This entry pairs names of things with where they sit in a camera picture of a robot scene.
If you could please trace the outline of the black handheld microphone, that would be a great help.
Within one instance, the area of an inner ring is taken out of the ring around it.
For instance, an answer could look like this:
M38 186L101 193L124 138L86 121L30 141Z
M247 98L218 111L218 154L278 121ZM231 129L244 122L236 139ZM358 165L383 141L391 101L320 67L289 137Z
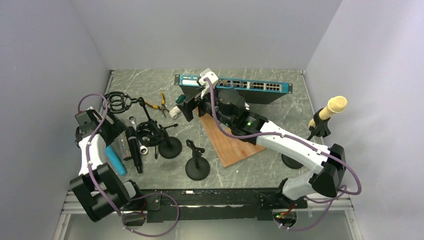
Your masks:
M143 173L143 163L140 154L138 139L134 127L129 126L126 130L126 137L134 166L139 174Z

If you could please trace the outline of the blue foam microphone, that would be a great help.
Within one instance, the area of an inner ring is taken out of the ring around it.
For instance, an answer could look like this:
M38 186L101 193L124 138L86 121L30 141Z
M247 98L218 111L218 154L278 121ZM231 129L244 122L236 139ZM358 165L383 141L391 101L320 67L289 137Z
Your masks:
M123 163L121 162L120 158L118 157L117 153L111 145L105 148L105 154L107 155L110 163L112 164L116 172L120 176L125 176L127 174L127 170L125 169Z

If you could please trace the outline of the shock mount desk stand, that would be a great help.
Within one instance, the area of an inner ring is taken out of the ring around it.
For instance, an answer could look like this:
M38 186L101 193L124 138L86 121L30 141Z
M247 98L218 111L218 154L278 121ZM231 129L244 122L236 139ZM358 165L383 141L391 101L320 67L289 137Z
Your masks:
M155 147L163 158L173 159L182 152L182 143L178 138L169 136L167 129L177 126L177 123L162 126L155 120L148 120L136 126L136 137L141 145Z

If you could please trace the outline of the tripod shock mount stand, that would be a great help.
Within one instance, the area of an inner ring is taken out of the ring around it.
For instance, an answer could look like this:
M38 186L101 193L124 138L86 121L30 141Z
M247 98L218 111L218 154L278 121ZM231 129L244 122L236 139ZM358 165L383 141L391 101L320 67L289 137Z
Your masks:
M149 112L147 110L147 108L149 108L149 107L145 104L145 100L142 97L130 97L128 94L126 94L125 92L122 92L122 91L112 91L112 92L105 94L104 96L107 100L108 111L113 113L113 114L124 113L127 110L129 110L129 108L132 105L138 104L143 108L143 110L145 112L145 115L147 117L146 121L156 121L156 120L152 119L151 116L149 115ZM155 155L156 156L159 155L156 148L155 148Z

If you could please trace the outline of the clip desk mic stand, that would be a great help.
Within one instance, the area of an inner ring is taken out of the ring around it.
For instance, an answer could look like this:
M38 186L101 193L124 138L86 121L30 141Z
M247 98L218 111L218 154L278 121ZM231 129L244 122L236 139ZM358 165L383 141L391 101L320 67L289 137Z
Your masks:
M202 157L206 150L202 147L195 146L194 142L190 139L186 140L186 145L192 150L192 157L185 165L186 175L194 181L204 180L211 170L209 162Z

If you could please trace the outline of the silver mesh glitter microphone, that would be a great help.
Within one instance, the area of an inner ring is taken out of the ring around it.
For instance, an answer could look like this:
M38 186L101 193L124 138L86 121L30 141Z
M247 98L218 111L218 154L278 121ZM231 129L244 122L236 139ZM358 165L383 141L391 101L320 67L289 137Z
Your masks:
M122 132L117 138L116 138L118 148L120 151L120 155L122 157L123 161L129 161L132 160L132 154L131 150L128 144L128 139L125 132Z

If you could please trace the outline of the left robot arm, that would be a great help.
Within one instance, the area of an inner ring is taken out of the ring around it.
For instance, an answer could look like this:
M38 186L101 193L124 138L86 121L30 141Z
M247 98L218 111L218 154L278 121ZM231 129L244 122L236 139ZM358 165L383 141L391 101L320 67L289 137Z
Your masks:
M70 188L88 217L97 222L116 210L127 206L139 209L144 203L137 184L122 182L107 162L106 149L127 127L114 114L108 113L105 121L92 107L75 115L78 127L75 143L81 150L81 168L70 181Z

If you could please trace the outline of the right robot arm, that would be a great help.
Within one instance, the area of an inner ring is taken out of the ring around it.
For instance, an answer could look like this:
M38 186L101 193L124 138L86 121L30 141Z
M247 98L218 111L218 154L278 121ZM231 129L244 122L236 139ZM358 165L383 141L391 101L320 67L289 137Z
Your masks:
M211 92L202 95L202 92L199 90L177 104L187 121L194 118L193 111L197 109L199 116L208 114L216 117L219 125L226 125L231 130L229 137L274 150L309 169L301 176L281 181L275 194L280 207L287 208L295 200L313 193L335 198L341 191L346 171L341 145L316 144L284 130L248 110L245 98L233 88L221 90L217 96Z

